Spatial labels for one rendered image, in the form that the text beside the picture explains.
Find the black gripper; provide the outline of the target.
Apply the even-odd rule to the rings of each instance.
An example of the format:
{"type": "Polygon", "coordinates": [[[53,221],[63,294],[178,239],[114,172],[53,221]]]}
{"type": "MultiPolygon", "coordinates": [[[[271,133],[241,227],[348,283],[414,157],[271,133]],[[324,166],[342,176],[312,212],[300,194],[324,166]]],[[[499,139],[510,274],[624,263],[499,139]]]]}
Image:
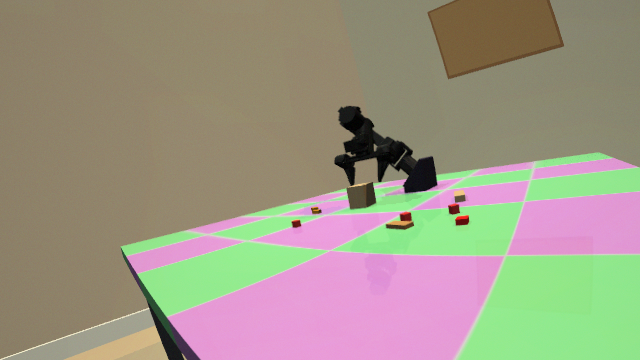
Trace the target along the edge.
{"type": "Polygon", "coordinates": [[[389,163],[393,162],[392,159],[396,158],[396,151],[389,144],[377,146],[377,151],[374,152],[374,144],[376,141],[374,140],[373,134],[370,132],[359,132],[355,134],[355,137],[352,139],[358,139],[358,135],[361,134],[366,134],[368,137],[369,151],[365,151],[367,150],[367,147],[364,147],[365,149],[353,151],[356,154],[355,156],[342,154],[335,157],[335,165],[345,170],[351,186],[354,186],[355,183],[356,168],[353,167],[355,162],[376,157],[378,161],[378,182],[382,182],[386,168],[389,163]]]}

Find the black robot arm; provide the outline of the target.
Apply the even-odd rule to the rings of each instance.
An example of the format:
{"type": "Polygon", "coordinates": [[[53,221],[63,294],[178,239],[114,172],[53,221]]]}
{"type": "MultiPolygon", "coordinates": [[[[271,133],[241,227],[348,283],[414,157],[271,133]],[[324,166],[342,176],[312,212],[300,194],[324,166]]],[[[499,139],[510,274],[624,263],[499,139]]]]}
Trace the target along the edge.
{"type": "MultiPolygon", "coordinates": [[[[337,112],[339,112],[339,120],[341,121],[340,124],[344,128],[346,128],[346,130],[350,131],[352,134],[355,135],[359,132],[370,132],[373,134],[374,140],[376,141],[375,144],[377,146],[389,144],[393,149],[395,149],[396,158],[392,159],[393,162],[389,164],[390,165],[393,164],[392,166],[397,171],[402,169],[408,175],[411,174],[411,171],[416,166],[417,161],[413,157],[411,157],[411,154],[413,154],[413,151],[410,148],[408,148],[406,144],[404,144],[402,141],[396,142],[393,139],[390,139],[389,137],[384,138],[383,136],[374,132],[372,130],[372,128],[374,128],[374,124],[369,118],[365,118],[361,114],[360,108],[358,106],[357,107],[347,106],[345,108],[340,107],[337,112]],[[405,150],[407,150],[407,152],[402,156],[405,150]],[[401,157],[402,159],[398,162],[398,160],[401,157]],[[397,162],[398,164],[394,166],[397,162]]],[[[345,141],[344,147],[345,147],[346,153],[351,152],[352,155],[355,154],[353,151],[356,151],[359,149],[365,149],[364,147],[367,147],[367,150],[365,151],[369,151],[368,137],[366,134],[358,135],[358,139],[354,138],[351,141],[348,141],[348,142],[345,141]]]]}

